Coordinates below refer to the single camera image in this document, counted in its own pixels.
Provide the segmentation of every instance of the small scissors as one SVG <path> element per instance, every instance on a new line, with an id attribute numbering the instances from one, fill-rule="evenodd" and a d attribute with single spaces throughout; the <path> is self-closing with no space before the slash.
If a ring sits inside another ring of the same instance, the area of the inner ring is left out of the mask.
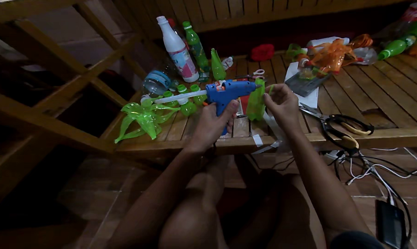
<path id="1" fill-rule="evenodd" d="M 253 72 L 253 74 L 237 76 L 236 78 L 246 78 L 247 77 L 247 78 L 253 78 L 253 79 L 265 79 L 265 77 L 263 76 L 264 73 L 265 73 L 265 70 L 258 69 L 255 72 Z"/>
<path id="2" fill-rule="evenodd" d="M 327 140 L 329 140 L 330 142 L 332 142 L 333 144 L 339 146 L 340 148 L 344 149 L 346 152 L 348 152 L 348 154 L 350 156 L 352 156 L 353 154 L 355 154 L 358 150 L 359 150 L 359 143 L 349 134 L 346 133 L 342 133 L 338 130 L 336 130 L 335 128 L 332 127 L 331 123 L 335 123 L 335 124 L 339 124 L 342 127 L 346 128 L 348 131 L 350 131 L 353 134 L 356 135 L 360 135 L 360 136 L 367 136 L 367 135 L 371 135 L 374 131 L 374 127 L 372 125 L 367 125 L 364 124 L 363 122 L 350 117 L 350 116 L 345 116 L 345 115 L 341 115 L 341 114 L 333 114 L 333 115 L 323 115 L 320 114 L 318 111 L 316 111 L 315 109 L 309 107 L 308 105 L 305 105 L 303 103 L 300 103 L 302 106 L 300 106 L 299 108 L 302 111 L 305 111 L 306 113 L 313 115 L 317 118 L 319 118 L 321 120 L 322 123 L 322 129 L 324 130 L 324 136 Z M 357 123 L 358 125 L 360 125 L 362 127 L 363 130 L 360 130 L 356 127 L 354 127 L 353 125 L 351 125 L 348 121 L 352 121 Z M 340 138 L 341 140 L 346 140 L 349 142 L 353 143 L 353 147 L 346 147 L 341 143 L 336 142 L 332 137 L 330 137 L 330 135 L 328 133 L 331 133 L 335 136 L 337 136 L 338 138 Z"/>

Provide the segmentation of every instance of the tape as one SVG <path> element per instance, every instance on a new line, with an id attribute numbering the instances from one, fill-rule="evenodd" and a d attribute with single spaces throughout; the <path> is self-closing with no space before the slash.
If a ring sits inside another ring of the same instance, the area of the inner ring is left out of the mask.
<path id="1" fill-rule="evenodd" d="M 259 136 L 259 134 L 254 135 L 253 140 L 255 141 L 255 144 L 256 144 L 257 147 L 261 147 L 263 145 L 261 137 Z"/>

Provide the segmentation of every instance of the red cloth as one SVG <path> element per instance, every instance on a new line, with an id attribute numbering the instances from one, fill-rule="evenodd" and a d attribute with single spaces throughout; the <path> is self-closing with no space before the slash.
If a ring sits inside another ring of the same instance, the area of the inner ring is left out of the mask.
<path id="1" fill-rule="evenodd" d="M 270 60 L 274 55 L 274 46 L 273 44 L 262 44 L 257 47 L 254 47 L 251 50 L 250 57 L 252 60 L 260 62 L 265 60 Z"/>

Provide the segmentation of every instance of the white plastic bottle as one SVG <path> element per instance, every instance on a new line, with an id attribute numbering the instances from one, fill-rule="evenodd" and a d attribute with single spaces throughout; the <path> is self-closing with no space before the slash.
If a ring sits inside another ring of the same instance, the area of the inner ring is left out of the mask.
<path id="1" fill-rule="evenodd" d="M 185 47 L 182 39 L 172 30 L 169 21 L 162 15 L 156 18 L 161 27 L 162 37 L 166 50 L 175 63 L 179 74 L 185 82 L 194 82 L 199 78 L 199 73 L 196 71 L 189 51 Z"/>

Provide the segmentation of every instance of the label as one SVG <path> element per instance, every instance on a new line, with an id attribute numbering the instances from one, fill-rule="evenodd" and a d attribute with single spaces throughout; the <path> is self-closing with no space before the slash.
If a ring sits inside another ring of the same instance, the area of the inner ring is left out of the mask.
<path id="1" fill-rule="evenodd" d="M 171 85 L 171 81 L 170 78 L 167 77 L 167 75 L 163 74 L 160 71 L 154 70 L 151 71 L 147 76 L 146 79 L 154 79 L 158 82 L 161 82 L 161 84 L 163 84 L 167 89 L 170 88 Z"/>
<path id="2" fill-rule="evenodd" d="M 417 21 L 417 8 L 410 6 L 401 17 L 402 20 L 407 22 Z"/>
<path id="3" fill-rule="evenodd" d="M 190 78 L 197 73 L 190 54 L 185 47 L 177 52 L 170 52 L 169 55 L 183 78 Z"/>

